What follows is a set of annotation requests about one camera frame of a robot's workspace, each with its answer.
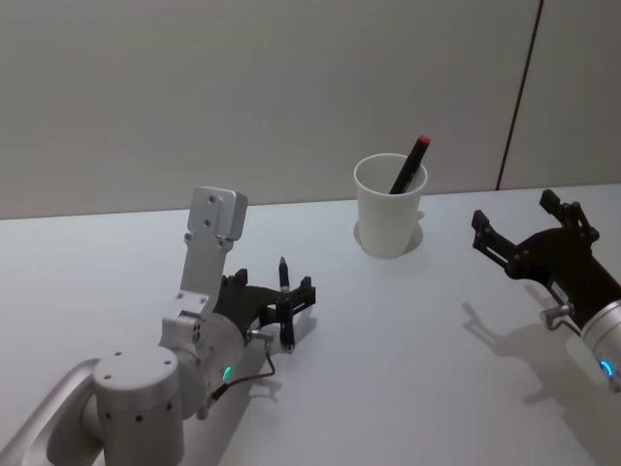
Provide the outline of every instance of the white table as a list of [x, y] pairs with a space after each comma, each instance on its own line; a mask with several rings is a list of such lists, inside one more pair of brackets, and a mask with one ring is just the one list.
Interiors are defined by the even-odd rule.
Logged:
[[[602, 238], [621, 279], [621, 184], [559, 188]], [[555, 220], [540, 190], [426, 196], [422, 244], [378, 260], [354, 241], [353, 201], [253, 207], [226, 272], [276, 286], [312, 276], [317, 304], [270, 381], [227, 393], [185, 424], [183, 465], [612, 465], [621, 396], [566, 329], [547, 332], [550, 298], [472, 249], [482, 209], [513, 241]], [[156, 345], [178, 289], [187, 212], [0, 222], [0, 446], [74, 364]], [[484, 342], [467, 324], [488, 329]], [[261, 347], [242, 371], [260, 370]]]

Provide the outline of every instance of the black marker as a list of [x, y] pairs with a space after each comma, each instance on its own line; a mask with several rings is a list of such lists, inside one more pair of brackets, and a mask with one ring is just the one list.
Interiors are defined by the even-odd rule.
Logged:
[[390, 194], [403, 194], [408, 190], [409, 184], [414, 179], [416, 172], [420, 168], [420, 163], [423, 161], [423, 156], [427, 151], [427, 148], [431, 144], [431, 139], [426, 136], [420, 136], [414, 144], [411, 152], [406, 159], [406, 163], [404, 163], [401, 172], [399, 172], [399, 176], [395, 183], [392, 185], [392, 189], [390, 189]]
[[287, 266], [284, 257], [280, 258], [280, 264], [278, 265], [278, 278], [280, 279], [280, 291], [283, 293], [289, 292], [289, 267]]

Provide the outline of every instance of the white wall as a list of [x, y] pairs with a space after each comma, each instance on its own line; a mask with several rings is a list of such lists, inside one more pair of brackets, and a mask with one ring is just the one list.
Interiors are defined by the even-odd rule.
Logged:
[[493, 188], [536, 0], [3, 0], [0, 217], [353, 196], [434, 138], [429, 190]]
[[503, 188], [621, 183], [621, 3], [546, 2]]

